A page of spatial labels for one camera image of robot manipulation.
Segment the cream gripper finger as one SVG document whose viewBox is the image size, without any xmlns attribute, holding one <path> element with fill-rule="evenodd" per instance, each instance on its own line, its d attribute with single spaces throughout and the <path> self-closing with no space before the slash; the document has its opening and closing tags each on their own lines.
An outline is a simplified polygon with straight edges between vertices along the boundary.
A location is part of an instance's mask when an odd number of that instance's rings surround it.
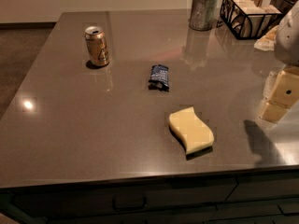
<svg viewBox="0 0 299 224">
<path fill-rule="evenodd" d="M 260 113 L 260 118 L 269 122 L 277 123 L 279 122 L 287 113 L 287 109 L 266 103 Z"/>
</svg>

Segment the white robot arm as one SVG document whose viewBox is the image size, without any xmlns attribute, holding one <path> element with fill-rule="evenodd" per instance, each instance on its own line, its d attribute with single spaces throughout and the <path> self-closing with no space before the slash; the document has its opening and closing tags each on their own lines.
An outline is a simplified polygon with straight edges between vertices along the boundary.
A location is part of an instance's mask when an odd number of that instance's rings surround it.
<svg viewBox="0 0 299 224">
<path fill-rule="evenodd" d="M 274 53 L 285 66 L 269 74 L 259 117 L 277 123 L 299 101 L 299 1 L 278 25 Z"/>
</svg>

